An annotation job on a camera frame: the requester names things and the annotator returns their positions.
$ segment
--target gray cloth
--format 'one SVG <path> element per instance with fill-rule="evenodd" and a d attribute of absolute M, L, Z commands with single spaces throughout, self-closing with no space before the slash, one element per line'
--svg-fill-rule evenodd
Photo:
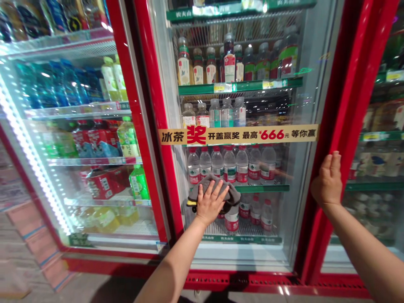
<path fill-rule="evenodd" d="M 209 187 L 210 182 L 214 180 L 215 185 L 213 185 L 213 190 L 215 190 L 216 186 L 219 184 L 220 178 L 216 177 L 214 174 L 209 174 L 205 178 L 203 178 L 197 185 L 195 185 L 194 189 L 188 196 L 188 200 L 197 202 L 198 201 L 198 188 L 199 185 L 202 184 L 203 186 L 203 193 L 205 194 L 207 188 Z M 223 181 L 223 186 L 220 189 L 219 195 L 224 191 L 226 186 L 229 185 L 229 191 L 227 192 L 224 200 L 226 203 L 223 206 L 223 209 L 220 211 L 220 214 L 228 213 L 232 206 L 237 205 L 240 202 L 241 194 L 236 190 L 236 188 L 230 182 Z"/>

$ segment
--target juice bottle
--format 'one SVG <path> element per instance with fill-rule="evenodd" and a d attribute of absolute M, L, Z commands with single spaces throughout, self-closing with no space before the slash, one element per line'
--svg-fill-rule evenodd
<path fill-rule="evenodd" d="M 118 90 L 118 84 L 114 76 L 114 60 L 110 57 L 104 57 L 104 65 L 101 67 L 104 75 L 106 89 L 111 101 L 122 101 L 122 96 Z"/>
<path fill-rule="evenodd" d="M 130 117 L 122 117 L 123 123 L 118 127 L 119 143 L 124 157 L 140 156 L 135 127 Z"/>
<path fill-rule="evenodd" d="M 109 207 L 96 207 L 93 216 L 98 221 L 99 231 L 103 234 L 112 234 L 120 226 L 114 211 Z"/>
<path fill-rule="evenodd" d="M 125 80 L 123 79 L 122 67 L 118 54 L 115 54 L 114 73 L 115 78 L 118 81 L 118 88 L 121 93 L 122 100 L 128 101 L 128 93 L 126 92 Z"/>
<path fill-rule="evenodd" d="M 179 54 L 177 60 L 178 85 L 194 85 L 192 61 L 189 57 L 187 40 L 178 38 Z"/>

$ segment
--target shelf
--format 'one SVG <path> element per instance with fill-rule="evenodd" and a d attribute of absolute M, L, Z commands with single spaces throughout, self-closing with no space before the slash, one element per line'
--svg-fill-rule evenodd
<path fill-rule="evenodd" d="M 215 84 L 203 84 L 203 85 L 187 85 L 179 86 L 178 91 L 180 96 L 189 95 L 204 95 L 204 94 L 222 94 L 222 93 L 239 93 L 255 90 L 262 90 L 263 93 L 266 90 L 280 89 L 280 88 L 296 88 L 303 85 L 303 78 L 289 78 L 278 79 L 270 81 L 243 81 L 233 83 L 215 83 Z"/>
<path fill-rule="evenodd" d="M 227 231 L 224 219 L 216 219 L 207 227 L 202 241 L 279 245 L 282 238 L 275 234 L 265 235 L 261 226 L 252 225 L 249 220 L 240 218 L 239 229 L 234 234 Z"/>
<path fill-rule="evenodd" d="M 90 193 L 84 193 L 76 199 L 64 198 L 64 203 L 68 206 L 152 206 L 151 200 L 135 200 L 131 188 L 127 188 L 107 200 L 93 199 Z"/>
<path fill-rule="evenodd" d="M 114 158 L 48 159 L 49 166 L 135 165 L 135 164 L 143 164 L 142 158 L 114 157 Z"/>
<path fill-rule="evenodd" d="M 211 19 L 218 17 L 234 17 L 250 14 L 260 14 L 272 11 L 312 8 L 315 0 L 267 0 L 235 1 L 230 4 L 217 4 L 204 7 L 184 8 L 167 12 L 167 20 L 171 22 L 190 22 L 194 19 Z"/>
<path fill-rule="evenodd" d="M 129 102 L 103 102 L 79 106 L 54 107 L 45 109 L 28 109 L 25 115 L 31 120 L 86 118 L 96 116 L 131 115 Z"/>
<path fill-rule="evenodd" d="M 403 131 L 361 133 L 359 141 L 400 141 L 404 140 Z"/>

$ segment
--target glass door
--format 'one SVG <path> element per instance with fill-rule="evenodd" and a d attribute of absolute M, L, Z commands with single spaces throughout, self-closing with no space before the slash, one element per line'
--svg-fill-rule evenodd
<path fill-rule="evenodd" d="M 299 127 L 310 125 L 311 136 L 317 124 L 327 129 L 322 112 L 343 1 L 148 5 L 151 62 L 159 64 L 149 83 L 162 87 L 153 103 L 158 125 L 167 125 L 160 142 L 164 161 L 174 164 L 165 169 L 178 229 L 194 219 L 188 196 L 208 172 L 242 194 L 207 228 L 193 268 L 292 272 L 317 146 Z M 143 28 L 149 11 L 141 8 Z M 198 127 L 215 142 L 178 144 Z"/>
<path fill-rule="evenodd" d="M 393 20 L 348 175 L 343 206 L 404 260 L 404 6 Z M 333 234 L 322 273 L 356 273 Z"/>
<path fill-rule="evenodd" d="M 169 237 L 119 7 L 13 3 L 0 4 L 3 127 L 62 249 L 158 253 Z"/>

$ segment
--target tiled floor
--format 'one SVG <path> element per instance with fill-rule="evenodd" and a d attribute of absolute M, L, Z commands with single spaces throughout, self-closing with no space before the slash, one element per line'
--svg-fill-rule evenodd
<path fill-rule="evenodd" d="M 32 291 L 23 300 L 1 300 L 1 303 L 132 303 L 143 286 L 144 281 L 96 274 L 78 274 L 58 294 L 36 293 Z M 192 302 L 226 302 L 211 292 L 196 294 L 193 290 L 183 290 L 182 295 Z M 258 293 L 230 292 L 227 302 L 236 303 L 372 303 L 372 300 L 282 296 Z"/>

